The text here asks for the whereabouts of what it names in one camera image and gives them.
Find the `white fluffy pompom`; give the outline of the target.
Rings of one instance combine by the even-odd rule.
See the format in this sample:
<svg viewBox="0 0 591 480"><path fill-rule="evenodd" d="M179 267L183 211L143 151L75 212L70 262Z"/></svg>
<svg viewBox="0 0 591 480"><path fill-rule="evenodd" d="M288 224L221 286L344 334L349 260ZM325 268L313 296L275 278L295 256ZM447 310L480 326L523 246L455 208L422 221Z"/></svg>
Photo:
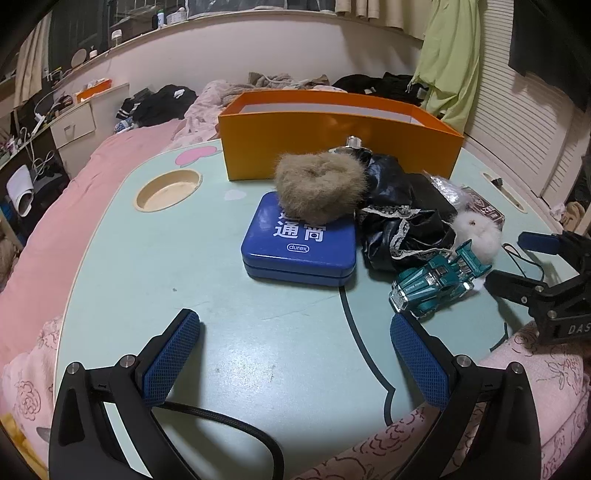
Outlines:
<svg viewBox="0 0 591 480"><path fill-rule="evenodd" d="M454 248L471 240L471 250L479 261L482 264L493 264L502 243L502 232L493 220L466 210L455 217L452 228L456 233Z"/></svg>

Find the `clear plastic bag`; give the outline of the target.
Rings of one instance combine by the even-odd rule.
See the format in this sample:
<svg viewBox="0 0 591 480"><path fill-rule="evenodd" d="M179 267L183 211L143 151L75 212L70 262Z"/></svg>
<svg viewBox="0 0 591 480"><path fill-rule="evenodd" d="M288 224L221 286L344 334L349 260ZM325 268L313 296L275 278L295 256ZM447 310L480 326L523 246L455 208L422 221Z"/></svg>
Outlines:
<svg viewBox="0 0 591 480"><path fill-rule="evenodd" d="M465 206L465 192L461 187L441 176L431 175L427 172L424 175L454 208L461 209Z"/></svg>

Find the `teal toy car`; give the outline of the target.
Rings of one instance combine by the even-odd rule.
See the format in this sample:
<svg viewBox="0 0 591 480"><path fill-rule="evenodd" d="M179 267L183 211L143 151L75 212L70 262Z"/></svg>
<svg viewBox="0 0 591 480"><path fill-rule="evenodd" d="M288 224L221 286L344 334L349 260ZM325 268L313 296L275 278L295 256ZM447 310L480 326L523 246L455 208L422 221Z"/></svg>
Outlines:
<svg viewBox="0 0 591 480"><path fill-rule="evenodd" d="M410 268L392 283L389 301L397 313L415 318L429 316L474 289L474 281L488 274L491 264L482 263L467 240L449 255L437 254L420 268Z"/></svg>

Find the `black satin lace garment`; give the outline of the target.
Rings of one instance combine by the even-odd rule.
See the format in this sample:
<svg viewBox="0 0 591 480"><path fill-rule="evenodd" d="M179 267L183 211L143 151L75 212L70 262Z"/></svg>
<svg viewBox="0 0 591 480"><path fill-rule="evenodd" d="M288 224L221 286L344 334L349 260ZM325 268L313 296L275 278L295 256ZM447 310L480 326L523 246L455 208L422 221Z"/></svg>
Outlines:
<svg viewBox="0 0 591 480"><path fill-rule="evenodd" d="M363 261L376 271L421 267L456 242L456 208L423 174L407 173L393 156L356 149L367 188L356 210Z"/></svg>

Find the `silver metal plug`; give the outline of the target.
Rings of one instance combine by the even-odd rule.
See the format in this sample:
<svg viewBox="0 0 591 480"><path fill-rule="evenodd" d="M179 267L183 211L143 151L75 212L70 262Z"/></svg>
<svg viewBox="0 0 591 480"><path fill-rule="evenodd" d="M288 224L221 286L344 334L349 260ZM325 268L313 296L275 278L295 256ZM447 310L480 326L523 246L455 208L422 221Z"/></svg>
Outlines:
<svg viewBox="0 0 591 480"><path fill-rule="evenodd" d="M356 158L373 155L373 152L370 151L370 149L363 147L362 140L359 137L353 135L346 137L346 143L344 145L331 148L329 152L348 154Z"/></svg>

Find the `brown furry scrunchie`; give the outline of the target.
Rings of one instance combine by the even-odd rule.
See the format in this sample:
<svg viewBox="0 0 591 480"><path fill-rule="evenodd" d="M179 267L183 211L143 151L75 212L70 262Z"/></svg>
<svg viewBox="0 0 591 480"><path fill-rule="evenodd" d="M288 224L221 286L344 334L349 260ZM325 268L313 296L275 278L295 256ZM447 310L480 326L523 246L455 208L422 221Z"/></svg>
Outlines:
<svg viewBox="0 0 591 480"><path fill-rule="evenodd" d="M367 178L351 154L284 154L276 164L274 185L288 217L324 226L356 210Z"/></svg>

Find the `blue tin box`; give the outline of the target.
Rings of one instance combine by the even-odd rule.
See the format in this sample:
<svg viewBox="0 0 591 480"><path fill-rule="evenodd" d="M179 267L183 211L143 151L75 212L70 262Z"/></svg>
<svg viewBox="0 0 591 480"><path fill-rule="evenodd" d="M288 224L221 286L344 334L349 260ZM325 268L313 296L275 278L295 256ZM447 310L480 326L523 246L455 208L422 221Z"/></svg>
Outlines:
<svg viewBox="0 0 591 480"><path fill-rule="evenodd" d="M339 287L356 270L355 222L351 215L322 226L290 218L269 192L260 199L240 252L252 278Z"/></svg>

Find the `orange cardboard box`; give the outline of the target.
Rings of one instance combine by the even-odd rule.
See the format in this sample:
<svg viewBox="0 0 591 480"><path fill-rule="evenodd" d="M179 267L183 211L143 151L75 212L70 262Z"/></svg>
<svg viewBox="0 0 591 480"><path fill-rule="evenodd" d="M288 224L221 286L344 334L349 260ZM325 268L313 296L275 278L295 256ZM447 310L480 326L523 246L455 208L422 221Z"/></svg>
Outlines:
<svg viewBox="0 0 591 480"><path fill-rule="evenodd" d="M449 178L464 137L412 104L321 90L252 90L218 116L231 181L273 178L283 154L310 154L346 145L397 158L408 173Z"/></svg>

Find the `green hanging garment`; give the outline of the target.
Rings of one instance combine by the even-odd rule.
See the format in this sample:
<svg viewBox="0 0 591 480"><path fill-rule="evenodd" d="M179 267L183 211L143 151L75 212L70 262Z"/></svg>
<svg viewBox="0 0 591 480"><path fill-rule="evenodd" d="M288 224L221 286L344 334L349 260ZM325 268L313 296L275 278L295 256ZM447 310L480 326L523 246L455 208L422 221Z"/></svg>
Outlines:
<svg viewBox="0 0 591 480"><path fill-rule="evenodd" d="M427 89L422 108L459 133L465 131L478 90L481 41L478 1L432 3L411 83Z"/></svg>

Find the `pink bed blanket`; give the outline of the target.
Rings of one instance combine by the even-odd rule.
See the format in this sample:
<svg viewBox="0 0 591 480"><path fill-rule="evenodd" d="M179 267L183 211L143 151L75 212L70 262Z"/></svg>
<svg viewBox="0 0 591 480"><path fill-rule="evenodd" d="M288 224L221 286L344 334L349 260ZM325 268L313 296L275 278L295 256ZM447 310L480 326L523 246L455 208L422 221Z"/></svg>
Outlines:
<svg viewBox="0 0 591 480"><path fill-rule="evenodd" d="M1 422L35 474L45 479L59 329L80 261L126 176L156 154L204 141L181 120L108 137L35 227L1 292ZM533 362L543 402L542 473L565 463L590 436L590 349L560 348Z"/></svg>

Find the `white slipper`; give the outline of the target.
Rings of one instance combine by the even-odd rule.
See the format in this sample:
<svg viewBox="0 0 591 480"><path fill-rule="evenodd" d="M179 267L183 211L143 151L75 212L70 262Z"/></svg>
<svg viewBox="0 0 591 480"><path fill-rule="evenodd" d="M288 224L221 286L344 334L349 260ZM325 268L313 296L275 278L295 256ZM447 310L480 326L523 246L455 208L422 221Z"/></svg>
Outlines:
<svg viewBox="0 0 591 480"><path fill-rule="evenodd" d="M19 167L6 184L8 196L20 217L26 217L32 208L34 186L26 165Z"/></svg>

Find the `white drawer cabinet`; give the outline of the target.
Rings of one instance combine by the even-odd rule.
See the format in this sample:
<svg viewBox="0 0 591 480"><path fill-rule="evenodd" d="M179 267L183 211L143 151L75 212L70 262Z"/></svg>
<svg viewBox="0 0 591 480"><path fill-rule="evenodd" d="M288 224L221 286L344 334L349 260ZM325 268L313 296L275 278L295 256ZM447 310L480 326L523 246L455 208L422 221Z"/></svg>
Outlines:
<svg viewBox="0 0 591 480"><path fill-rule="evenodd" d="M92 153L114 132L116 114L129 97L124 83L68 109L50 124L57 153L70 179L86 166Z"/></svg>

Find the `black clothes pile left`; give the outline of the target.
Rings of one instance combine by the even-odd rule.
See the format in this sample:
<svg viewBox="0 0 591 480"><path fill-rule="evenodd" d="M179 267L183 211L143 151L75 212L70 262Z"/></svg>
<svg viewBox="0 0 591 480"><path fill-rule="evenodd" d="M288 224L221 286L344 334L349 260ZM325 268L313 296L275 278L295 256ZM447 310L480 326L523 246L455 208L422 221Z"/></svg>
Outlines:
<svg viewBox="0 0 591 480"><path fill-rule="evenodd" d="M114 132L182 120L195 100L197 94L185 86L168 84L157 92L144 88L123 101L116 113Z"/></svg>

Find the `orange tissue box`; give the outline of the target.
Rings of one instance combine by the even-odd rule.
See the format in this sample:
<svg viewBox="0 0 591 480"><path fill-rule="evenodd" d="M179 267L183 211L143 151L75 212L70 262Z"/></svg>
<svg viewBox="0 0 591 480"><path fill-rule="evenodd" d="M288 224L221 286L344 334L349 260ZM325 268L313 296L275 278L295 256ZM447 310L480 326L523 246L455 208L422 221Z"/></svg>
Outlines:
<svg viewBox="0 0 591 480"><path fill-rule="evenodd" d="M109 90L112 87L112 80L103 78L88 83L81 91L76 93L76 102L82 103L94 95Z"/></svg>

